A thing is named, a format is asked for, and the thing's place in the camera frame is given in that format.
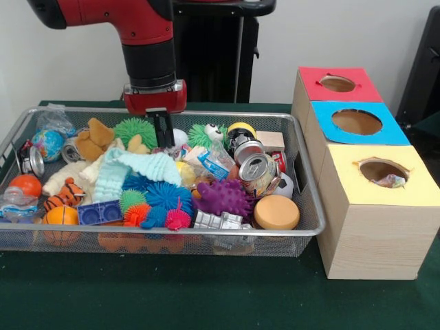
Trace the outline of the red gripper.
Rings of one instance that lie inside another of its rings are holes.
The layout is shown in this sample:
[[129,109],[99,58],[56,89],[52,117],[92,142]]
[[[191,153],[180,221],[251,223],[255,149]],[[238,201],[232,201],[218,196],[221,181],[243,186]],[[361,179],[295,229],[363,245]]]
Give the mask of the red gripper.
[[167,110],[163,115],[165,131],[161,126],[159,114],[153,116],[153,125],[158,147],[174,145],[173,123],[170,113],[181,113],[186,108],[187,88],[186,85],[173,85],[164,89],[141,89],[131,85],[125,85],[123,99],[129,113],[145,115],[147,112]]

